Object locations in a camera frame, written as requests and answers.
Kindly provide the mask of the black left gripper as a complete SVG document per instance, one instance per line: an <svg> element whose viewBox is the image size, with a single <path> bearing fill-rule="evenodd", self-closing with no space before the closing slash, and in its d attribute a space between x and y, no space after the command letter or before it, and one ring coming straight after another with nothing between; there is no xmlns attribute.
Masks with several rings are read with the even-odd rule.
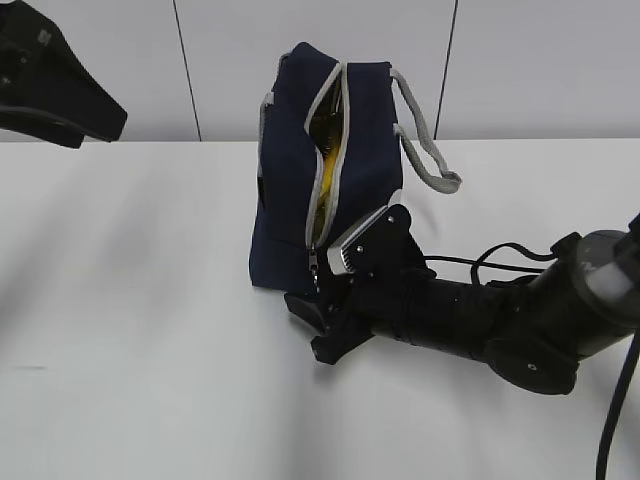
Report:
<svg viewBox="0 0 640 480"><path fill-rule="evenodd" d="M61 29L24 1L1 4L1 128L67 148L115 142L126 110L91 76Z"/></svg>

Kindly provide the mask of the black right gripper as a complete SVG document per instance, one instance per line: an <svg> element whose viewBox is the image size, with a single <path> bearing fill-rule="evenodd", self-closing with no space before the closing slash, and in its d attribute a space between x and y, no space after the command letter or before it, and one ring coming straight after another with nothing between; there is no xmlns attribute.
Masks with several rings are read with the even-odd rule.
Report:
<svg viewBox="0 0 640 480"><path fill-rule="evenodd" d="M435 272L412 235L398 270L335 276L328 261L326 270L322 294L284 294L289 312L320 334L311 341L318 362L336 364L374 336L435 338Z"/></svg>

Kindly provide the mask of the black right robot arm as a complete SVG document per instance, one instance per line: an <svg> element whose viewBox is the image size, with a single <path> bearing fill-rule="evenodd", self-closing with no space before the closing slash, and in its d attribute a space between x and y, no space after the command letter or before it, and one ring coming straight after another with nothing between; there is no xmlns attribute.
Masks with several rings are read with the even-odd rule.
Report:
<svg viewBox="0 0 640 480"><path fill-rule="evenodd" d="M544 269L482 283L441 279L410 233L402 205L339 237L317 271L318 292L289 293L289 311L316 331L315 358L333 365L375 336L488 365L531 392L566 395L579 363L639 329L639 225L570 234Z"/></svg>

